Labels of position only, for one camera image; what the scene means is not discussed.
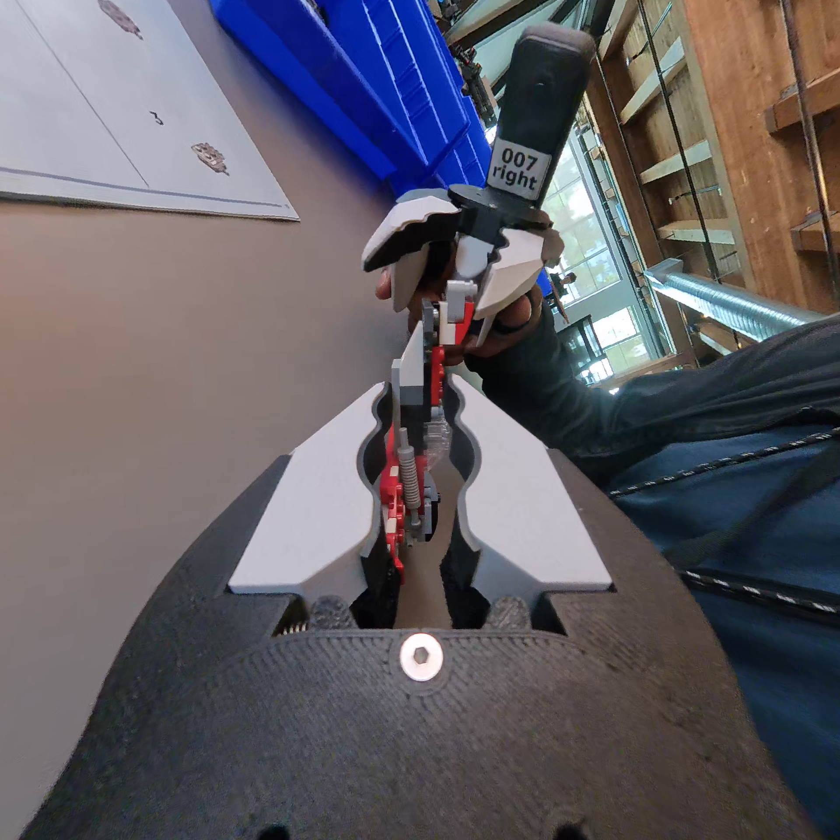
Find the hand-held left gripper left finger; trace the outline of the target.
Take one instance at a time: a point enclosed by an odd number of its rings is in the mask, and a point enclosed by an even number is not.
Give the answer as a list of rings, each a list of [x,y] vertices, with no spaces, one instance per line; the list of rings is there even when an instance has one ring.
[[[237,595],[357,597],[361,552],[373,545],[377,504],[362,453],[382,427],[386,383],[375,383],[297,446],[232,573]]]

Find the blue plastic bin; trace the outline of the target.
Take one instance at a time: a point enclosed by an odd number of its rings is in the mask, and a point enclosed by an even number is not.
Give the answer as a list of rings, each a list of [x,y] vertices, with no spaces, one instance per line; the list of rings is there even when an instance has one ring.
[[[444,187],[466,184],[481,188],[487,179],[491,147],[471,99],[464,100],[464,109],[468,120],[466,133],[437,168],[435,183]]]
[[[212,1],[218,23],[394,194],[438,187],[467,130],[464,84],[426,2]]]

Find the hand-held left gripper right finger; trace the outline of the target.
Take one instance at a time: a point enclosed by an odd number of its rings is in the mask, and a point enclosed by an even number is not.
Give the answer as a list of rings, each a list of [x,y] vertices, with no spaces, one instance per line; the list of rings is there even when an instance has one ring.
[[[450,543],[459,585],[489,603],[605,592],[613,580],[548,448],[460,375],[446,384],[449,458],[464,480]]]

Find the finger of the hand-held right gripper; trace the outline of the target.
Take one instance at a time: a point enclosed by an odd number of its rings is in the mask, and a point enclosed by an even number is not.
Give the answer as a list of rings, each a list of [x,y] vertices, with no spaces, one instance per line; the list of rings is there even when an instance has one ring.
[[[534,285],[544,266],[560,261],[564,243],[552,227],[543,230],[503,228],[500,245],[461,234],[455,252],[455,301],[466,302],[472,290],[472,319],[481,321],[476,345],[489,336],[496,316]]]
[[[437,194],[396,203],[374,231],[361,256],[364,272],[391,271],[393,310],[406,309],[422,279],[431,244],[452,241],[461,209]]]

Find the person's right forearm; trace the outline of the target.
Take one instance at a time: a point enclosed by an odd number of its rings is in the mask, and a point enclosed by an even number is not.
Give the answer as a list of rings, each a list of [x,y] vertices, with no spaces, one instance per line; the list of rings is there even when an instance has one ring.
[[[542,308],[487,358],[465,356],[484,394],[547,447],[604,483],[669,445],[777,427],[838,425],[838,316],[801,325],[700,370],[639,376],[616,394],[577,380]]]

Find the red and grey toy plane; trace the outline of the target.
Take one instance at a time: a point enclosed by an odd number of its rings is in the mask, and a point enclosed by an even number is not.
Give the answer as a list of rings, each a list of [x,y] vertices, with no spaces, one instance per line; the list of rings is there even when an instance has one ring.
[[[423,300],[422,317],[392,363],[392,425],[380,495],[385,546],[399,585],[406,550],[429,541],[437,527],[440,496],[431,468],[448,454],[452,438],[444,408],[446,355],[467,335],[477,296],[475,282],[450,280],[443,300]]]

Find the open instruction booklet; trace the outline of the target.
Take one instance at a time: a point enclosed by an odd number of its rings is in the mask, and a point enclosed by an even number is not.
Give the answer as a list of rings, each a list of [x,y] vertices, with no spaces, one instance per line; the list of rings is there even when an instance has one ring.
[[[299,215],[167,2],[1,2],[1,194]]]

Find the person's right hand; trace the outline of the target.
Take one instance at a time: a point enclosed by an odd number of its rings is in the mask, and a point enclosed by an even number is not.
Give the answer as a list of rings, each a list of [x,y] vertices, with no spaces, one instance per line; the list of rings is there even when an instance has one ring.
[[[407,306],[407,338],[411,337],[422,317],[423,300],[441,300],[454,272],[455,245],[446,241],[432,243],[422,278]],[[542,292],[539,286],[534,285],[529,292],[498,313],[483,344],[478,346],[476,336],[468,335],[464,342],[446,350],[445,364],[457,366],[464,361],[488,359],[524,340],[539,324],[542,301]]]

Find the silver air duct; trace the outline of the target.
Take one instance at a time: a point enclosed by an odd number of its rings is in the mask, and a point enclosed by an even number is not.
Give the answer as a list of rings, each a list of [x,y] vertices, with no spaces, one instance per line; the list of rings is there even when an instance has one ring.
[[[683,271],[680,259],[665,259],[647,268],[644,277],[654,291],[697,311],[755,342],[769,340],[827,315],[772,301],[726,283]]]

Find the grey desk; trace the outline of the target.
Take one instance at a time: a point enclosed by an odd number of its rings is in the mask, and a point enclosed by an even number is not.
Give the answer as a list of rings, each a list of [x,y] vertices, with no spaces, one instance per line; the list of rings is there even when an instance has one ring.
[[[300,222],[2,206],[2,838],[173,564],[406,336],[360,270],[391,192],[208,2],[171,6]]]

